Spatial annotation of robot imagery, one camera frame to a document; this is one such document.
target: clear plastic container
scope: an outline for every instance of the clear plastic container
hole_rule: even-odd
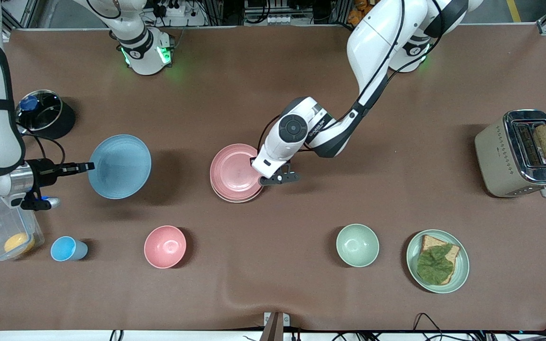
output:
[[[15,259],[43,242],[33,211],[11,209],[0,199],[0,261]]]

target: brown tablecloth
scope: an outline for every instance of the brown tablecloth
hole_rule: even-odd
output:
[[[485,194],[473,142],[509,110],[546,112],[546,37],[535,26],[458,27],[392,81],[340,156],[297,155],[303,179],[251,203],[212,192],[212,157],[256,145],[291,99],[310,95],[336,117],[351,106],[347,37],[335,27],[186,30],[171,69],[139,76],[106,32],[13,32],[15,98],[52,89],[78,112],[60,140],[67,160],[86,162],[105,138],[133,134],[153,169],[119,201],[98,196],[85,174],[44,189],[63,204],[37,214],[39,250],[0,263],[0,330],[243,328],[265,311],[318,330],[409,329],[418,312],[444,329],[546,328],[546,199]],[[371,266],[336,255],[349,223],[379,236]],[[164,224],[190,245],[179,266],[158,270],[143,242]],[[431,228],[468,251],[470,276],[455,293],[423,291],[407,272],[407,242]],[[61,235],[87,239],[87,260],[53,261]]]

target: silver toaster top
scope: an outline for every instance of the silver toaster top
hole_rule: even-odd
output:
[[[524,179],[546,184],[546,159],[534,129],[546,123],[546,114],[540,110],[513,110],[503,117],[515,164]]]

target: cup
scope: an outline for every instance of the cup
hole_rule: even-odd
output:
[[[55,261],[80,260],[86,254],[87,245],[67,235],[56,239],[50,249],[50,255]]]

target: pink plate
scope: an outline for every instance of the pink plate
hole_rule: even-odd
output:
[[[154,229],[145,241],[145,257],[150,265],[167,269],[178,262],[187,251],[184,234],[174,226],[160,226]]]
[[[257,151],[247,144],[228,145],[219,151],[210,166],[212,188],[221,198],[234,203],[252,199],[262,190],[260,173],[250,164]]]

